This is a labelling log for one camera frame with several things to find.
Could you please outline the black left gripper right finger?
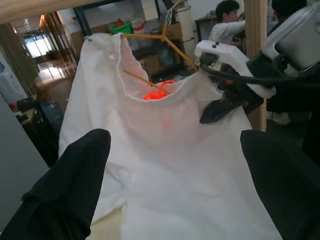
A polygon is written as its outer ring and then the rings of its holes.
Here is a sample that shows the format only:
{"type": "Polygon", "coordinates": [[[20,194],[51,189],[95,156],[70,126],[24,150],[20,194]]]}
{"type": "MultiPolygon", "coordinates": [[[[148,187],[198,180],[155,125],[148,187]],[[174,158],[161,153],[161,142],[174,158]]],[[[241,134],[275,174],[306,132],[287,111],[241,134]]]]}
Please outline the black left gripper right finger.
{"type": "Polygon", "coordinates": [[[284,240],[320,238],[320,168],[293,142],[244,130],[242,152],[264,207],[284,240]]]}

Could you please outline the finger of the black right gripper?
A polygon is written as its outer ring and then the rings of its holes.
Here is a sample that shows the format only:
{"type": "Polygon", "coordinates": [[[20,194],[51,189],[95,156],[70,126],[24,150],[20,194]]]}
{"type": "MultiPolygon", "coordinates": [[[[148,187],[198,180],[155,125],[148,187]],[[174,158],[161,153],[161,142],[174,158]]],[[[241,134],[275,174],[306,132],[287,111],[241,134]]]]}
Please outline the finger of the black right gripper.
{"type": "Polygon", "coordinates": [[[242,105],[243,101],[233,102],[223,98],[214,100],[203,110],[199,122],[201,124],[216,123],[242,105]]]}

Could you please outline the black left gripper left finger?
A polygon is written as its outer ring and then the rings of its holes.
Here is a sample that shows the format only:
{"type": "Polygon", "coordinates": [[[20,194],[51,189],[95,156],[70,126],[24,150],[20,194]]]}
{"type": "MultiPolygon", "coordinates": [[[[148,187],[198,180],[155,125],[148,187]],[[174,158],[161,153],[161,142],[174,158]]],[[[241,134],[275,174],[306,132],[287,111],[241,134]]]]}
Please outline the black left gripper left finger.
{"type": "Polygon", "coordinates": [[[22,197],[2,240],[84,240],[101,193],[111,148],[109,131],[94,129],[71,143],[22,197]]]}

